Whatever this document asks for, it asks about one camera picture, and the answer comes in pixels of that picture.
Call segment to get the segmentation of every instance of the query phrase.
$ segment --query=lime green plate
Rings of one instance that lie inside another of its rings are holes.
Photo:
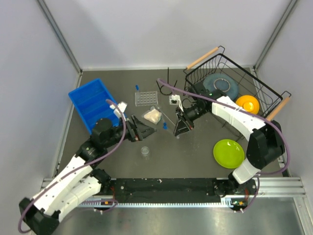
[[[215,144],[213,155],[218,164],[228,169],[239,167],[245,159],[245,152],[240,144],[227,139]]]

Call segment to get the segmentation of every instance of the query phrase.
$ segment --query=wire basket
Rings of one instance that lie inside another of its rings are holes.
[[[192,71],[187,73],[187,71],[190,70],[193,66],[195,66],[205,58],[209,57],[220,48],[223,50],[222,53],[219,53],[209,58],[208,60],[204,61],[202,64],[194,68]],[[259,101],[260,110],[258,115],[265,118],[281,103],[281,101],[283,100],[283,95],[285,93],[291,96],[291,94],[287,91],[283,92],[282,94],[277,93],[275,90],[273,90],[270,86],[258,79],[256,76],[252,75],[246,69],[242,68],[234,61],[229,59],[227,56],[225,56],[224,51],[225,48],[223,46],[216,47],[198,60],[188,65],[187,68],[184,70],[186,74],[184,90],[188,91],[192,85],[203,81],[207,76],[211,74],[226,74],[237,83],[239,87],[238,97],[241,97],[243,95],[251,95]],[[218,119],[221,123],[223,123],[223,126],[227,124],[227,122],[225,122],[223,119],[216,116],[214,117]],[[240,136],[240,133],[235,128],[230,125],[227,126],[231,127],[230,130],[233,134],[238,137]]]

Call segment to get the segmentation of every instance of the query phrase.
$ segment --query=clear plastic cup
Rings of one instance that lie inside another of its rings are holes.
[[[148,159],[150,156],[150,150],[147,146],[144,146],[141,148],[141,155],[143,156],[144,159]]]

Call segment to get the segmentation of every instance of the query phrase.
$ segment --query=gray floor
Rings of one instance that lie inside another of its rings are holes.
[[[258,198],[244,214],[229,208],[81,210],[54,235],[304,235],[292,198]]]
[[[170,83],[178,79],[177,87],[184,86],[182,70],[170,70]],[[124,141],[121,147],[100,165],[111,177],[115,178],[196,178],[196,177],[226,177],[232,170],[218,165],[213,157],[213,147],[221,139],[237,137],[211,114],[206,114],[195,121],[195,129],[176,139],[169,131],[162,129],[162,123],[153,125],[145,121],[141,115],[150,107],[136,107],[134,104],[135,85],[141,92],[158,91],[157,78],[167,78],[167,70],[119,70],[84,72],[81,85],[101,78],[117,102],[128,103],[126,115],[135,114],[145,124],[158,129],[156,133],[144,141],[132,143]],[[162,111],[176,122],[175,106],[169,105],[168,97],[158,94]],[[168,122],[171,130],[174,126]],[[87,140],[89,133],[74,110],[67,140],[60,164],[62,170],[69,162],[79,146]],[[246,140],[238,141],[246,149]],[[145,160],[140,154],[143,146],[150,149],[150,158]],[[279,169],[278,162],[273,162],[264,171]]]

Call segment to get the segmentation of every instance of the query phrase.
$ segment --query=gray table surface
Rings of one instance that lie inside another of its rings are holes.
[[[154,125],[142,118],[142,114],[150,106],[136,107],[134,103],[135,85],[141,92],[158,91],[157,78],[166,80],[167,70],[117,70],[84,72],[81,85],[93,79],[101,78],[117,102],[128,103],[126,115],[135,114],[142,122],[157,129],[157,132],[144,141],[124,141],[119,149],[107,157],[99,167],[114,178],[203,178],[227,177],[232,171],[220,166],[213,157],[213,147],[219,140],[237,137],[228,129],[223,128],[211,114],[206,114],[195,121],[195,129],[175,138],[169,131],[162,128],[162,123]],[[178,79],[177,87],[184,86],[182,70],[170,70],[170,83]],[[158,101],[162,111],[176,122],[175,106],[169,105],[167,96],[158,93]],[[174,125],[168,121],[168,127],[173,131]],[[67,140],[60,163],[62,170],[78,150],[79,146],[88,139],[89,133],[74,110]],[[246,150],[247,141],[238,143]],[[143,146],[150,149],[149,159],[141,156]],[[268,165],[264,171],[279,169],[277,161]]]

